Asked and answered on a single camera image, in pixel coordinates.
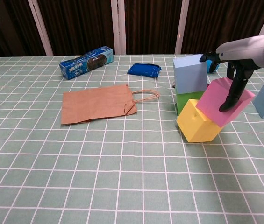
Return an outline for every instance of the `paper bag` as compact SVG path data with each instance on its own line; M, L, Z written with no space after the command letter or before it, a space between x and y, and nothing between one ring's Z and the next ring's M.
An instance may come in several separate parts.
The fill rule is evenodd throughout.
M154 96L133 100L133 94L143 91L153 92ZM159 94L152 90L131 92L127 84L66 92L62 99L61 124L131 115L137 112L135 103L157 97Z

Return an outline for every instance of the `table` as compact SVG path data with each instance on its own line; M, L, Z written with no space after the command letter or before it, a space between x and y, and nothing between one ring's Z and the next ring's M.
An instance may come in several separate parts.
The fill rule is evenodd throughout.
M264 119L249 104L214 141L187 143L172 88L180 56L115 55L72 80L58 63L74 56L0 57L0 223L264 224ZM159 78L127 75L133 63L160 65ZM225 76L222 64L208 81ZM124 83L160 98L60 125L63 92ZM263 84L260 69L246 88Z

